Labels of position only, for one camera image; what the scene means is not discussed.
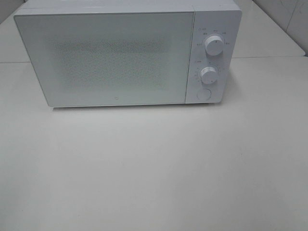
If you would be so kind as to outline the white round door button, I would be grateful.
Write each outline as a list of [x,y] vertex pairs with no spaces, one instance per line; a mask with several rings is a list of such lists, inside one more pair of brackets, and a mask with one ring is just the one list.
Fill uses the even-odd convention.
[[209,89],[200,89],[197,92],[197,98],[200,101],[208,101],[211,98],[211,90]]

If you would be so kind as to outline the white round knob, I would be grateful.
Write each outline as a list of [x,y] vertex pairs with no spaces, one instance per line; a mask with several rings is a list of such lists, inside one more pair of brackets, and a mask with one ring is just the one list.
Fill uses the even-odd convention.
[[211,34],[205,39],[204,45],[208,55],[219,55],[224,49],[224,38],[219,34]]
[[218,79],[218,69],[214,66],[207,66],[200,71],[200,80],[203,84],[213,84]]

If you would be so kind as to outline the white microwave door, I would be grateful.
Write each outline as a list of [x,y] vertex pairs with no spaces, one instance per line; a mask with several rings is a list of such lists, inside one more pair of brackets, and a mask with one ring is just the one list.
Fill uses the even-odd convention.
[[51,107],[184,103],[192,12],[16,15]]

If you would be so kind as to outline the white microwave oven body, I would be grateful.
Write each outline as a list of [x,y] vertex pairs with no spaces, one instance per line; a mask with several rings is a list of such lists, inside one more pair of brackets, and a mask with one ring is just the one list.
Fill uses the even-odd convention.
[[[14,15],[137,14],[192,12],[193,26],[186,97],[182,104],[218,103],[222,100],[242,11],[232,0],[29,0]],[[223,52],[208,55],[204,41],[211,34],[224,38]],[[218,79],[206,85],[200,71],[214,66]],[[197,92],[211,90],[208,101],[200,101]]]

